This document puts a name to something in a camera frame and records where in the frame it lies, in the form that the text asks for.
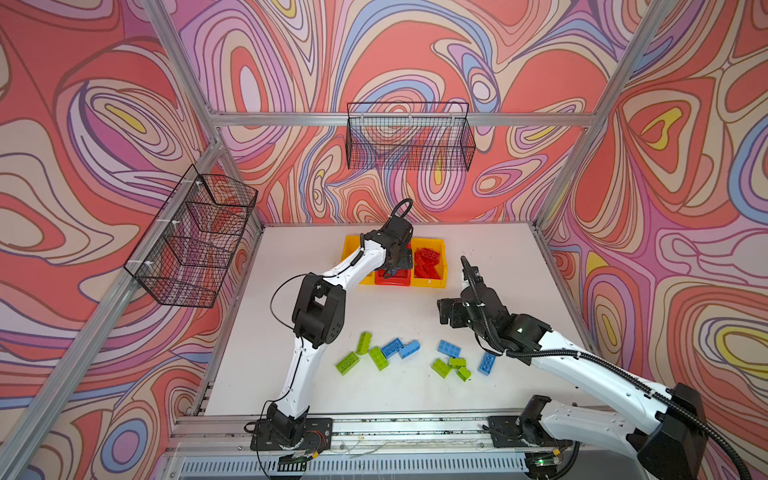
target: blue lego brick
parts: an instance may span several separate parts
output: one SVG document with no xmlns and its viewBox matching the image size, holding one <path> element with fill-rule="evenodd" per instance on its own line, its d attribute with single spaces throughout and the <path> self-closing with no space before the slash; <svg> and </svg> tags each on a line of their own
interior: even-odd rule
<svg viewBox="0 0 768 480">
<path fill-rule="evenodd" d="M 437 351 L 447 356 L 452 356 L 453 358 L 457 358 L 462 354 L 461 347 L 457 347 L 456 345 L 448 343 L 445 340 L 440 340 L 440 345 L 438 345 Z"/>
<path fill-rule="evenodd" d="M 411 343 L 409 343 L 408 345 L 404 345 L 400 349 L 400 358 L 404 359 L 407 356 L 412 355 L 412 354 L 418 352 L 420 348 L 422 348 L 422 346 L 419 345 L 419 341 L 418 340 L 413 340 Z"/>
<path fill-rule="evenodd" d="M 496 361 L 496 357 L 491 355 L 490 353 L 486 353 L 482 357 L 482 361 L 480 362 L 480 368 L 478 368 L 478 372 L 482 373 L 485 376 L 491 375 L 491 369 L 493 368 L 493 362 Z"/>
<path fill-rule="evenodd" d="M 402 348 L 402 342 L 400 339 L 394 339 L 392 342 L 387 343 L 382 347 L 382 353 L 385 358 L 389 358 L 395 355 Z"/>
</svg>

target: patterned backdrop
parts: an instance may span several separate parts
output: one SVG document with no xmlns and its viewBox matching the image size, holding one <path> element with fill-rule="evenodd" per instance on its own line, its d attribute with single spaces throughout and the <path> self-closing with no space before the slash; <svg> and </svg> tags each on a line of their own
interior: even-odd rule
<svg viewBox="0 0 768 480">
<path fill-rule="evenodd" d="M 346 111 L 348 101 L 463 100 L 477 112 L 589 112 L 644 1 L 220 0 L 173 20 L 218 111 Z M 267 223 L 532 220 L 578 136 L 478 127 L 470 172 L 350 172 L 345 128 L 223 131 Z"/>
<path fill-rule="evenodd" d="M 768 5 L 668 17 L 546 229 L 602 354 L 701 392 L 768 478 Z M 710 442 L 702 477 L 737 478 Z"/>
<path fill-rule="evenodd" d="M 206 142 L 141 0 L 0 0 L 0 439 Z M 164 0 L 210 103 L 339 111 L 464 99 L 592 111 L 645 10 L 611 2 Z M 688 382 L 765 478 L 764 2 L 685 0 L 547 230 L 603 354 Z M 350 173 L 343 129 L 223 131 L 269 222 L 529 220 L 577 135 L 477 127 L 468 174 Z M 29 478 L 146 478 L 191 405 L 243 273 L 212 310 L 138 295 Z M 716 449 L 710 478 L 732 478 Z"/>
<path fill-rule="evenodd" d="M 0 2 L 0 440 L 207 144 L 143 9 L 80 4 Z M 136 296 L 26 480 L 148 476 L 252 242 L 212 310 Z"/>
</svg>

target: white table surface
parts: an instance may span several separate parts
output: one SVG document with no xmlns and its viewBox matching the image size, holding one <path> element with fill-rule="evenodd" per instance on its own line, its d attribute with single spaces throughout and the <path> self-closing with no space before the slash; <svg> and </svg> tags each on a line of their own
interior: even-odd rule
<svg viewBox="0 0 768 480">
<path fill-rule="evenodd" d="M 258 415 L 262 404 L 278 398 L 293 354 L 293 332 L 270 315 L 275 289 L 298 273 L 322 273 L 341 257 L 344 238 L 371 226 L 268 227 L 261 240 L 240 310 L 214 381 L 206 415 Z M 525 223 L 416 225 L 414 237 L 442 238 L 449 263 L 445 289 L 358 285 L 347 293 L 344 328 L 328 345 L 314 379 L 310 411 L 318 413 L 420 412 L 522 408 L 531 395 L 547 395 L 580 406 L 601 403 L 573 385 L 532 366 L 499 358 L 490 376 L 477 371 L 483 351 L 470 329 L 440 325 L 437 299 L 461 292 L 461 261 L 480 269 L 485 284 L 510 313 L 528 313 L 583 346 L 565 304 Z M 301 279 L 285 285 L 274 309 L 289 323 Z M 345 376 L 336 364 L 354 351 L 362 332 L 371 346 L 400 338 L 417 339 L 421 349 L 406 359 L 395 354 L 379 372 L 369 356 Z M 441 378 L 430 368 L 443 339 L 462 348 L 472 377 Z"/>
</svg>

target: green lego brick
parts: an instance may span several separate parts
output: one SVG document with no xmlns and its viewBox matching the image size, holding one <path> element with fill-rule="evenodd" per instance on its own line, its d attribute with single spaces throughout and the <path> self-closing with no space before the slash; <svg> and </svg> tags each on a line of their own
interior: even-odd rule
<svg viewBox="0 0 768 480">
<path fill-rule="evenodd" d="M 452 369 L 457 369 L 463 366 L 467 366 L 467 361 L 465 359 L 449 359 L 448 366 Z"/>
<path fill-rule="evenodd" d="M 384 353 L 382 353 L 382 350 L 378 346 L 368 350 L 368 354 L 371 356 L 371 360 L 373 360 L 376 364 L 376 368 L 379 369 L 380 372 L 389 366 L 389 361 L 387 361 Z"/>
<path fill-rule="evenodd" d="M 432 369 L 435 370 L 437 374 L 442 378 L 445 378 L 451 372 L 451 367 L 447 366 L 441 359 L 435 360 L 435 362 L 432 364 Z"/>
<path fill-rule="evenodd" d="M 359 361 L 360 358 L 358 358 L 354 352 L 349 352 L 349 355 L 345 356 L 344 360 L 336 364 L 336 369 L 339 370 L 339 373 L 342 375 L 346 375 L 346 373 L 350 371 L 352 367 L 357 365 Z"/>
<path fill-rule="evenodd" d="M 357 353 L 358 355 L 365 355 L 368 353 L 368 347 L 371 345 L 371 334 L 370 332 L 363 332 L 362 335 L 360 335 L 360 341 L 357 343 Z"/>
<path fill-rule="evenodd" d="M 469 377 L 472 376 L 472 372 L 467 370 L 467 367 L 463 366 L 460 369 L 456 370 L 456 375 L 458 375 L 458 377 L 462 379 L 463 382 L 466 382 L 469 379 Z"/>
</svg>

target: mounting plate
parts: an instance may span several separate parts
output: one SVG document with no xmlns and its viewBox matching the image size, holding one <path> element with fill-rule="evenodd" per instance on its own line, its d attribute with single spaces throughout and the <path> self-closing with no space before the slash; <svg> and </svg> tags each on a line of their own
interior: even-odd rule
<svg viewBox="0 0 768 480">
<path fill-rule="evenodd" d="M 515 437 L 521 434 L 520 427 L 517 425 L 518 416 L 493 416 L 488 417 L 488 427 L 491 429 L 491 440 L 493 440 L 493 446 L 497 449 L 504 447 L 564 447 L 571 446 L 573 442 L 571 440 L 544 440 L 540 445 L 530 445 L 523 439 L 517 439 Z"/>
<path fill-rule="evenodd" d="M 323 440 L 315 433 L 309 432 L 309 430 L 317 430 L 325 435 L 328 445 L 325 445 L 325 449 L 330 448 L 331 435 L 333 435 L 333 419 L 306 419 L 303 425 L 304 438 L 299 445 L 294 449 L 287 450 L 307 450 L 308 452 L 314 452 L 322 446 Z M 285 450 L 277 442 L 275 433 L 270 428 L 269 421 L 267 419 L 261 419 L 257 421 L 256 427 L 253 430 L 253 435 L 250 438 L 250 449 L 255 452 L 268 452 L 276 450 Z"/>
</svg>

